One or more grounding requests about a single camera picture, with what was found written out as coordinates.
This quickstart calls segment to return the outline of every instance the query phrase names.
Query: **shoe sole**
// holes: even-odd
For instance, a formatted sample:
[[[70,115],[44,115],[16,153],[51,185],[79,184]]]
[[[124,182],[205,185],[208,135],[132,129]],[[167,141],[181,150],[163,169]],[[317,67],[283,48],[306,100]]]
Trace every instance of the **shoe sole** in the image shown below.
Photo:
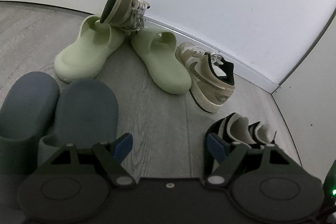
[[[122,0],[108,0],[101,14],[100,23],[110,22],[120,7]]]
[[[180,56],[179,56],[179,49],[177,48],[176,53],[175,53],[176,59],[183,65],[181,62]],[[216,113],[222,105],[216,105],[212,103],[210,100],[208,100],[204,94],[202,93],[201,89],[197,85],[196,81],[196,76],[194,76],[192,73],[190,73],[189,68],[186,68],[190,77],[191,77],[191,87],[190,87],[190,92],[197,102],[197,104],[206,112],[209,113]]]

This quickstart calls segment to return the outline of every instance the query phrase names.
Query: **wood grain floor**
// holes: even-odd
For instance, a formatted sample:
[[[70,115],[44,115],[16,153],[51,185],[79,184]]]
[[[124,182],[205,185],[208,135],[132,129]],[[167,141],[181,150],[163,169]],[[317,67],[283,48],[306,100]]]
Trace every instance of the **wood grain floor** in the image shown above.
[[[50,74],[61,90],[67,85],[55,76],[53,62],[75,41],[86,16],[60,8],[0,3],[0,105],[15,81],[30,71]],[[271,95],[237,75],[235,92],[215,114],[202,111],[189,92],[171,95],[157,87],[128,41],[107,59],[97,79],[118,99],[118,134],[133,134],[134,148],[123,165],[136,179],[201,176],[204,133],[232,112],[247,116],[250,123],[269,123],[278,131],[280,148],[299,162]]]

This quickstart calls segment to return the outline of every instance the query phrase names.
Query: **slide sandal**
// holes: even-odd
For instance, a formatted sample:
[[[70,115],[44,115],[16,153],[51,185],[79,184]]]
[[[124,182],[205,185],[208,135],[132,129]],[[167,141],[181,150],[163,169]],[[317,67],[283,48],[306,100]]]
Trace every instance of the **slide sandal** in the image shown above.
[[[53,134],[40,140],[38,165],[67,144],[81,149],[112,143],[117,138],[118,112],[116,96],[104,83],[94,79],[71,83],[59,97]]]
[[[57,77],[66,83],[95,78],[125,37],[124,31],[101,24],[100,16],[88,16],[82,22],[76,41],[56,56],[54,70]]]
[[[190,75],[175,57],[173,33],[144,28],[133,35],[131,43],[160,88],[171,94],[182,94],[190,89]]]
[[[53,121],[59,87],[43,72],[17,80],[0,109],[0,203],[19,208],[16,191],[37,168],[40,138]]]

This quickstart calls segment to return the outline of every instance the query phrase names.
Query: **white wall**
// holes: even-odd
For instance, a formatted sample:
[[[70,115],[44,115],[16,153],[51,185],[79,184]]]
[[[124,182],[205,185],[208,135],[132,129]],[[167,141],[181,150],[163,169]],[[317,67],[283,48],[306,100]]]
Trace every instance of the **white wall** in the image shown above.
[[[273,93],[303,168],[324,180],[336,160],[336,18],[301,65]]]
[[[146,16],[219,48],[279,83],[320,33],[336,0],[147,0]]]

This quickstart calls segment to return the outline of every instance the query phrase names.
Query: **shoe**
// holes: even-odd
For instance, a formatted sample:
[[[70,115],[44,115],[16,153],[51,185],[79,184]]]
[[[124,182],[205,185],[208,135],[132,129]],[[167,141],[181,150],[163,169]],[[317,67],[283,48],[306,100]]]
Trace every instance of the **shoe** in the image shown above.
[[[59,87],[43,72],[15,82],[0,109],[0,203],[19,209],[17,189],[37,167],[40,138],[53,121]]]
[[[190,91],[197,104],[207,112],[217,112],[235,89],[233,63],[189,42],[182,43],[175,56],[190,74]]]
[[[218,167],[215,165],[215,159],[208,150],[208,135],[215,133],[228,144],[243,144],[250,149],[261,149],[262,146],[256,143],[248,130],[249,121],[247,117],[242,117],[238,113],[232,113],[229,116],[215,122],[206,132],[204,137],[204,175],[210,175]]]
[[[161,89],[171,94],[183,94],[190,89],[190,76],[175,58],[176,38],[173,33],[144,28],[132,36],[131,44]]]
[[[143,15],[150,6],[144,0],[108,0],[100,23],[108,23],[125,31],[144,27]]]
[[[39,142],[38,165],[67,144],[82,149],[99,142],[114,142],[118,112],[116,96],[104,83],[94,79],[71,83],[59,97],[53,134]]]
[[[267,145],[269,143],[275,144],[275,136],[277,132],[275,131],[273,139],[270,140],[268,137],[268,126],[262,124],[261,122],[249,125],[249,133],[252,139],[260,145]]]
[[[54,70],[62,81],[71,83],[96,77],[105,60],[124,41],[124,31],[99,20],[97,15],[85,18],[76,41],[56,56]]]

